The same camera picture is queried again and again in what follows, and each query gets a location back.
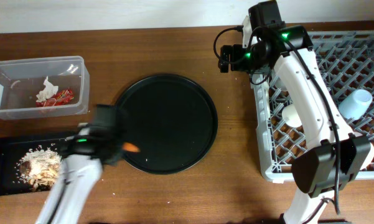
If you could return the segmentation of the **red snack wrapper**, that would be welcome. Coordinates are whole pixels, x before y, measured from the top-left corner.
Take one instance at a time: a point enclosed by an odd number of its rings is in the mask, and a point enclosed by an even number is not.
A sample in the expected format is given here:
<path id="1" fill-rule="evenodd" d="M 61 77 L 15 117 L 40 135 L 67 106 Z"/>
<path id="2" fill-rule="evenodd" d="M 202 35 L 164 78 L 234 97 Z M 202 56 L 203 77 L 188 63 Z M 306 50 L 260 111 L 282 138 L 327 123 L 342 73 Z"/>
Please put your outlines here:
<path id="1" fill-rule="evenodd" d="M 69 104 L 74 99 L 73 91 L 70 89 L 62 90 L 53 97 L 43 102 L 37 102 L 36 107 L 62 106 Z"/>

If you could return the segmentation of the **brown food scrap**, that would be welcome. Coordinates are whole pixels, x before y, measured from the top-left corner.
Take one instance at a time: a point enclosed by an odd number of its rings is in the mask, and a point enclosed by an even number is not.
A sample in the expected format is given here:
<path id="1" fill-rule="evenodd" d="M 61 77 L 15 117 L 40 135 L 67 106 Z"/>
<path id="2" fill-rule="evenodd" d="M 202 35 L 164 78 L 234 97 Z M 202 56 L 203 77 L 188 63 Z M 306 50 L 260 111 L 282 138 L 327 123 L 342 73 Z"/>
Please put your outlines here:
<path id="1" fill-rule="evenodd" d="M 29 161 L 24 161 L 19 166 L 19 171 L 21 172 L 21 176 L 23 177 L 29 177 L 31 170 L 32 170 L 32 167 Z"/>

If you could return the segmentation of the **white cup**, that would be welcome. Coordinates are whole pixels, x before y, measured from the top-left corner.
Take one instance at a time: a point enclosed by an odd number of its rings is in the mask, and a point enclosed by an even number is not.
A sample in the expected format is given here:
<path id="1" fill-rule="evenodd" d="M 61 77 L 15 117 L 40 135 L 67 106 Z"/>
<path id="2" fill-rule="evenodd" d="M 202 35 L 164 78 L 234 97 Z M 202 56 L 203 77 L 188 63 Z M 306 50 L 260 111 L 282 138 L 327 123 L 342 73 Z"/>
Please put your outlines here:
<path id="1" fill-rule="evenodd" d="M 286 106 L 282 110 L 282 118 L 286 124 L 292 128 L 298 128 L 302 126 L 301 119 L 297 113 L 296 107 L 293 104 Z"/>

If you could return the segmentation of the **white plastic fork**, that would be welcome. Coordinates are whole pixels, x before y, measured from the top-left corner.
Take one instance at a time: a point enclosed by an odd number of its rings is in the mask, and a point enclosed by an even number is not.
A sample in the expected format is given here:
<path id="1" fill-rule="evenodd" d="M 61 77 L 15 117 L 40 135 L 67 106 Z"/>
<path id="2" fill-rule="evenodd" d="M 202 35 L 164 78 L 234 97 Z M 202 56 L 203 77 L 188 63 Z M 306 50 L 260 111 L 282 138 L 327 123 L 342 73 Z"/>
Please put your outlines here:
<path id="1" fill-rule="evenodd" d="M 265 102 L 265 108 L 266 108 L 266 119 L 270 119 L 271 116 L 271 110 L 269 107 L 269 85 L 267 82 L 264 82 L 264 102 Z"/>

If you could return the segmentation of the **pale grey plate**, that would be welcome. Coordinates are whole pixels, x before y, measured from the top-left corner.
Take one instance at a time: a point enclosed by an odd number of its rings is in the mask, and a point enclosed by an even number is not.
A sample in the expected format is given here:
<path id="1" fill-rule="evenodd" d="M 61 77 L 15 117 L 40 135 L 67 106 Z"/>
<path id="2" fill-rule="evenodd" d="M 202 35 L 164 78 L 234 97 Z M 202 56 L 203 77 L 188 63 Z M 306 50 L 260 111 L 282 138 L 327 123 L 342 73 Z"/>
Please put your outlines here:
<path id="1" fill-rule="evenodd" d="M 287 91 L 287 88 L 286 86 L 284 85 L 284 83 L 282 82 L 282 80 L 277 77 L 275 83 L 274 83 L 274 86 L 277 88 L 277 89 L 280 89 L 281 91 Z"/>

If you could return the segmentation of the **white bowl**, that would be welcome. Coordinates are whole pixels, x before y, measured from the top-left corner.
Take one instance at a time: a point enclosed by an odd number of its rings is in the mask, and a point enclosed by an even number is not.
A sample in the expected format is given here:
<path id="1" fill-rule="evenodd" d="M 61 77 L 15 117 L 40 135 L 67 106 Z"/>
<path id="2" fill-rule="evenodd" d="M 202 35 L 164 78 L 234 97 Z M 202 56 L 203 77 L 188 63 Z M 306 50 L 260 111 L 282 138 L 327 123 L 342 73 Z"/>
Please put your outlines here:
<path id="1" fill-rule="evenodd" d="M 358 132 L 353 132 L 350 137 L 352 164 L 350 172 L 359 172 L 366 168 L 373 160 L 374 146 L 370 140 Z"/>

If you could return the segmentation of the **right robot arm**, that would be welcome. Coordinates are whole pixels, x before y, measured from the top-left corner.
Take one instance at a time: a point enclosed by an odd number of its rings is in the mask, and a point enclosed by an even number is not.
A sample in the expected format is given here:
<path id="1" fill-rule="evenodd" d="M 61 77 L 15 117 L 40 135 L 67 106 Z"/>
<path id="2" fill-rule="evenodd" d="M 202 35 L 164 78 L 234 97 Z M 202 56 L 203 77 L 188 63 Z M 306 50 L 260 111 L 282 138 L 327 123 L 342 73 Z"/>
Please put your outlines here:
<path id="1" fill-rule="evenodd" d="M 328 203 L 339 211 L 339 193 L 355 180 L 373 157 L 367 137 L 358 135 L 336 107 L 318 70 L 313 44 L 303 26 L 282 22 L 234 28 L 241 45 L 225 45 L 215 52 L 221 72 L 255 71 L 269 67 L 286 87 L 302 123 L 307 152 L 291 165 L 297 185 L 281 223 L 317 223 Z"/>

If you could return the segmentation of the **white tissue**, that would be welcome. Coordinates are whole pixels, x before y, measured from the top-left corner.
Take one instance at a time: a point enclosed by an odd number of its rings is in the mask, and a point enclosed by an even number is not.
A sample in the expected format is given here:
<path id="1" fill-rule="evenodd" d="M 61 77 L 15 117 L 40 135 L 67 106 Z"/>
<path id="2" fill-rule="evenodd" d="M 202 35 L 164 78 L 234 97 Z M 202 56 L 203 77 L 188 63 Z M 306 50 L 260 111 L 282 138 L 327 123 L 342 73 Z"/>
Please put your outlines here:
<path id="1" fill-rule="evenodd" d="M 39 93 L 36 95 L 37 103 L 44 102 L 48 100 L 49 98 L 53 97 L 58 92 L 58 86 L 53 85 L 49 82 L 49 78 L 46 77 L 46 79 L 43 82 L 44 89 L 39 91 Z"/>

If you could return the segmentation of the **rice leftovers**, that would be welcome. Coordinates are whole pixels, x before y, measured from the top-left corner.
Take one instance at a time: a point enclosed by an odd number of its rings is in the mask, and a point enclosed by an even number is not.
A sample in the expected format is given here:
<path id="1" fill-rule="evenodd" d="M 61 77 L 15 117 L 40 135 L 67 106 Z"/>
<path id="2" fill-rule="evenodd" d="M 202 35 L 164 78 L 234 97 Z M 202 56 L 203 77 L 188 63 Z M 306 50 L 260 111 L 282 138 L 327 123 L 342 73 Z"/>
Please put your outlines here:
<path id="1" fill-rule="evenodd" d="M 24 162 L 29 161 L 32 167 L 32 172 L 38 171 L 40 169 L 44 169 L 49 165 L 58 164 L 61 166 L 62 157 L 56 151 L 52 151 L 51 148 L 42 149 L 40 146 L 37 149 L 29 149 L 28 152 L 19 160 L 17 166 L 19 170 L 19 166 Z M 28 183 L 28 177 L 21 176 L 19 177 L 24 183 Z"/>

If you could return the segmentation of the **light blue cup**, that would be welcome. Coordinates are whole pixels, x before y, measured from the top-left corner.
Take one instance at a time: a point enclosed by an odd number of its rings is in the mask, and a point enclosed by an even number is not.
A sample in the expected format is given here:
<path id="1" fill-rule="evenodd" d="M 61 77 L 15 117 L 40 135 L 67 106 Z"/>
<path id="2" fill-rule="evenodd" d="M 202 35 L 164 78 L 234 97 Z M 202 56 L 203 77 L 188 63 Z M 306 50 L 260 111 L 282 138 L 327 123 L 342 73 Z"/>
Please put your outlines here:
<path id="1" fill-rule="evenodd" d="M 358 120 L 373 101 L 372 94 L 363 89 L 354 90 L 339 104 L 339 112 L 345 119 Z"/>

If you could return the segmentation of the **orange carrot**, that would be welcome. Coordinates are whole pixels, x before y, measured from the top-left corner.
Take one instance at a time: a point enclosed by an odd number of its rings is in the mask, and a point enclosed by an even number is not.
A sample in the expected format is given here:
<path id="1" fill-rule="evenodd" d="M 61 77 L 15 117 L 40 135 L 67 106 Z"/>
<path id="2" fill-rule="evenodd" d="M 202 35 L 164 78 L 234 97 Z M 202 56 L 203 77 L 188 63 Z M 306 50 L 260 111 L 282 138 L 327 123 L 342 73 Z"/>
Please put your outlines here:
<path id="1" fill-rule="evenodd" d="M 127 151 L 127 152 L 135 152 L 135 153 L 140 152 L 140 149 L 137 146 L 135 146 L 134 144 L 131 144 L 129 142 L 125 142 L 122 145 L 122 150 Z"/>

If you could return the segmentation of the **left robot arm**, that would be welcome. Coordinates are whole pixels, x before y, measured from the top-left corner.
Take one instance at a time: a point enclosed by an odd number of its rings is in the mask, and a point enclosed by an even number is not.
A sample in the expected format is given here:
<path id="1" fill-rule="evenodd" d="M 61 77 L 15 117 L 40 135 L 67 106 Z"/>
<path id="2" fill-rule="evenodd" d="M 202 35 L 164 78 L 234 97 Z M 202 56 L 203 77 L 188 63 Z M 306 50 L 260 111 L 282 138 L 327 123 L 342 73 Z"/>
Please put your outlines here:
<path id="1" fill-rule="evenodd" d="M 37 223 L 76 223 L 105 165 L 123 158 L 127 113 L 113 105 L 97 105 L 93 119 L 81 123 L 61 148 L 63 156 L 56 182 Z"/>

